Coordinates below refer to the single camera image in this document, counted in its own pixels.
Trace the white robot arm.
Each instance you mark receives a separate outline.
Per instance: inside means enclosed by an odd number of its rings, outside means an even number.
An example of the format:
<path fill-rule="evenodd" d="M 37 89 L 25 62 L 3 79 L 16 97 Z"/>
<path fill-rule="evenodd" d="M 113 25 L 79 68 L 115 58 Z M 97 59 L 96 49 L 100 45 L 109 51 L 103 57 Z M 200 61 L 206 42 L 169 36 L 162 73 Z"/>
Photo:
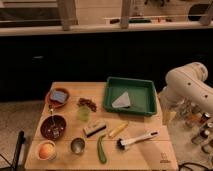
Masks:
<path fill-rule="evenodd" d="M 166 74 L 166 86 L 159 94 L 164 125 L 170 122 L 171 111 L 184 100 L 189 100 L 204 112 L 213 114 L 213 87 L 205 84 L 207 77 L 207 67 L 200 62 L 176 67 Z"/>

